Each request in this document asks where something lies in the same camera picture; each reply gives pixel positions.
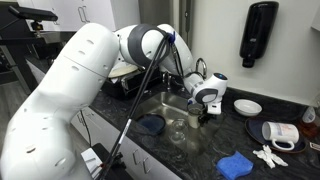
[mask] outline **robotic arm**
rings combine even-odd
[[[71,119],[92,103],[117,59],[147,67],[167,33],[175,37],[181,66],[176,67],[169,45],[159,58],[160,65],[172,74],[192,73],[192,55],[168,25],[129,26],[117,32],[94,23],[82,27],[10,120],[1,155],[2,178],[90,179],[68,133]],[[221,74],[207,81],[196,74],[184,78],[194,99],[215,114],[219,114],[226,81]]]

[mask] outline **soap dispenser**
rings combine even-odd
[[[273,1],[258,2],[250,6],[240,47],[243,67],[253,67],[255,60],[263,56],[278,7],[279,3]]]

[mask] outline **countertop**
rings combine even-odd
[[[41,64],[30,60],[31,57],[27,59],[35,66]],[[140,102],[164,91],[167,91],[164,84],[156,85],[144,94]],[[174,87],[171,93],[184,98],[190,97],[187,92],[181,92]],[[226,114],[226,118],[219,130],[211,137],[207,150],[200,156],[188,156],[169,140],[160,140],[160,138],[139,133],[142,130],[135,121],[131,123],[127,136],[182,179],[224,179],[216,169],[217,162],[223,157],[233,155],[236,151],[254,164],[252,172],[239,179],[318,179],[320,177],[320,152],[309,147],[309,139],[305,139],[307,148],[301,153],[273,151],[289,164],[288,167],[276,166],[270,169],[263,160],[257,158],[252,152],[262,150],[262,145],[247,133],[245,129],[247,118],[234,110],[233,102],[237,99],[250,99],[259,103],[263,108],[259,116],[270,117],[279,122],[296,123],[306,110],[306,106],[300,104],[228,88],[222,100],[222,111]],[[90,108],[121,130],[126,124],[132,103],[133,98],[118,100],[100,91]],[[311,141],[320,144],[320,137],[317,136]]]

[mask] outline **white plate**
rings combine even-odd
[[[239,99],[234,102],[236,111],[247,117],[256,116],[262,111],[262,107],[253,101],[247,99]]]
[[[126,62],[118,62],[112,69],[108,78],[115,78],[119,76],[124,76],[138,69],[137,66],[128,64]]]

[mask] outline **white wall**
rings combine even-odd
[[[242,67],[240,43],[249,6],[257,0],[196,0],[192,53],[228,86],[313,104],[320,93],[320,32],[310,28],[319,0],[277,0],[279,10],[264,57]]]

